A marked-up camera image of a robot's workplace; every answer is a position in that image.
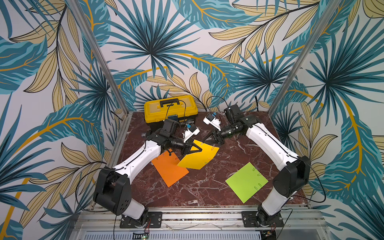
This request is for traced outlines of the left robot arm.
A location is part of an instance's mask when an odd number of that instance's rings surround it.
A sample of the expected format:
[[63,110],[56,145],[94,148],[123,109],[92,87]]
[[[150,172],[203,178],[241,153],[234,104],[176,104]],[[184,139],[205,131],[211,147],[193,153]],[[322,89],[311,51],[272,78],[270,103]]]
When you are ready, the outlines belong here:
[[174,136],[178,126],[179,122],[164,120],[163,126],[149,132],[145,143],[125,161],[112,168],[101,169],[93,196],[94,202],[116,216],[131,221],[137,228],[147,227],[150,221],[148,208],[132,197],[131,183],[135,177],[153,159],[170,148],[181,150],[183,155],[203,151],[192,139],[200,129],[194,124],[187,124],[184,137],[179,138]]

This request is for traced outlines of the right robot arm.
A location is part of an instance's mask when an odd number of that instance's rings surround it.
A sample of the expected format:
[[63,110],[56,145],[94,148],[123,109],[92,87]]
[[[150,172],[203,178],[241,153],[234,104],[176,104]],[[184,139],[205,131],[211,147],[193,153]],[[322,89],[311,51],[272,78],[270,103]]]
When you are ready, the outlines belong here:
[[269,227],[277,223],[282,208],[290,198],[309,182],[311,161],[306,156],[299,157],[286,147],[259,118],[245,116],[238,105],[229,106],[224,112],[229,121],[224,127],[216,113],[210,113],[203,119],[205,124],[214,126],[203,142],[222,145],[235,134],[245,135],[273,161],[279,173],[273,179],[273,188],[268,197],[258,206],[256,216],[250,219],[256,227]]

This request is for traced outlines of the yellow paper sheet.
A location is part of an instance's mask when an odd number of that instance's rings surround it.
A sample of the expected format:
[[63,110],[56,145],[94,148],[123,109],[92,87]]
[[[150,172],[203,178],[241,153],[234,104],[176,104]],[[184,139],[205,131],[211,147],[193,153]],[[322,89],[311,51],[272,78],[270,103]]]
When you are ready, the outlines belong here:
[[198,140],[194,140],[193,142],[199,145],[203,151],[200,153],[185,155],[178,163],[178,167],[200,170],[216,156],[220,149],[219,147],[214,147]]

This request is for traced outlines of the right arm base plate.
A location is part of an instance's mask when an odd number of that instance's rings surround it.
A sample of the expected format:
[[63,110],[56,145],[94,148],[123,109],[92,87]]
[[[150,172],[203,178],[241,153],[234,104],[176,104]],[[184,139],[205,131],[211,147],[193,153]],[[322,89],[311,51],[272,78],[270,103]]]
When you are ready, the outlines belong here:
[[267,228],[283,227],[284,222],[281,214],[273,216],[262,211],[243,211],[241,212],[242,221],[245,228]]

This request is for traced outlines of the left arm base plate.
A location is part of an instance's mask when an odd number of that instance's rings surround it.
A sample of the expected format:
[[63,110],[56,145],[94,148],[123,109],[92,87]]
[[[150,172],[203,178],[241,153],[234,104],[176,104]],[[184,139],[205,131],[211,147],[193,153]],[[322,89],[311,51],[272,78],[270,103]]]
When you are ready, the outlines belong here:
[[148,212],[144,211],[139,219],[122,215],[120,222],[121,229],[159,229],[162,225],[163,213],[162,212]]

